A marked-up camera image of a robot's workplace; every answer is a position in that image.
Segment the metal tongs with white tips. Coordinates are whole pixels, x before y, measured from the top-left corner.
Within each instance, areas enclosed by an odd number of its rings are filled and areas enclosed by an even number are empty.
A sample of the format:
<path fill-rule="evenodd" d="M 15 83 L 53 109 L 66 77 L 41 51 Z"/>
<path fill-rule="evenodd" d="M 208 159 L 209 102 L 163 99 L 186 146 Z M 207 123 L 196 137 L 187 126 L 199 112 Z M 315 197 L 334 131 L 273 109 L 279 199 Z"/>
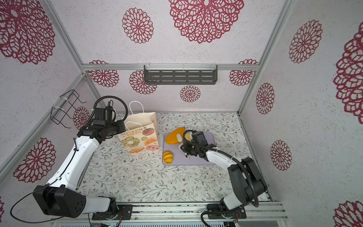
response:
<path fill-rule="evenodd" d="M 184 145 L 182 135 L 181 134 L 177 134 L 176 137 L 177 137 L 177 140 L 178 140 L 178 143 L 179 143 L 179 149 L 184 153 L 184 156 L 187 159 L 189 159 L 190 158 L 189 155 L 185 151 L 182 150 L 182 146 Z"/>

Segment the printed paper bread bag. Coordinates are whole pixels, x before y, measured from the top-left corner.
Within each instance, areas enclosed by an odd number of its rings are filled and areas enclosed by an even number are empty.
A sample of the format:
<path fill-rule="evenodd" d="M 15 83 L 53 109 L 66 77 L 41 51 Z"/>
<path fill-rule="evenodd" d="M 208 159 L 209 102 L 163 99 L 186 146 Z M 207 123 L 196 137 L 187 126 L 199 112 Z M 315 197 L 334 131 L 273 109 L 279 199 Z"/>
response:
<path fill-rule="evenodd" d="M 157 118 L 155 112 L 145 112 L 128 115 L 125 122 L 126 131 L 118 138 L 129 154 L 160 150 L 157 137 Z"/>

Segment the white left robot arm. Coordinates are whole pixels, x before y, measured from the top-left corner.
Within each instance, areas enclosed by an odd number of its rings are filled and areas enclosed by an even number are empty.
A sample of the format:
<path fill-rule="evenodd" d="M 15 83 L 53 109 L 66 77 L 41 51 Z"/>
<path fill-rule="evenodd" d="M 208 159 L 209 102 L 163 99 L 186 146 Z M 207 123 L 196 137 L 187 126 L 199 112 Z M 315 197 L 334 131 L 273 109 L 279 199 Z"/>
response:
<path fill-rule="evenodd" d="M 33 197 L 45 215 L 77 218 L 95 213 L 104 219 L 115 218 L 115 198 L 89 198 L 76 189 L 81 182 L 95 150 L 106 139 L 125 132 L 123 122 L 116 122 L 113 107 L 96 108 L 94 118 L 77 134 L 73 148 L 61 167 L 45 186 L 37 186 Z"/>

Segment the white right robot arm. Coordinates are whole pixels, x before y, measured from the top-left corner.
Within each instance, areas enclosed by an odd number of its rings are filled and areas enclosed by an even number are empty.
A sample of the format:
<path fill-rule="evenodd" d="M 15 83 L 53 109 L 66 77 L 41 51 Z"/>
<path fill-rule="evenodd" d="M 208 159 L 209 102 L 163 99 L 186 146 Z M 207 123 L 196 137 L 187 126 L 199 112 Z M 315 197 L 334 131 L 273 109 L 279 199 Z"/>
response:
<path fill-rule="evenodd" d="M 267 184 L 252 158 L 238 159 L 209 144 L 202 131 L 186 130 L 177 138 L 186 155 L 199 157 L 228 173 L 233 191 L 221 199 L 220 211 L 230 212 L 248 204 L 259 207 L 258 196 L 267 191 Z"/>

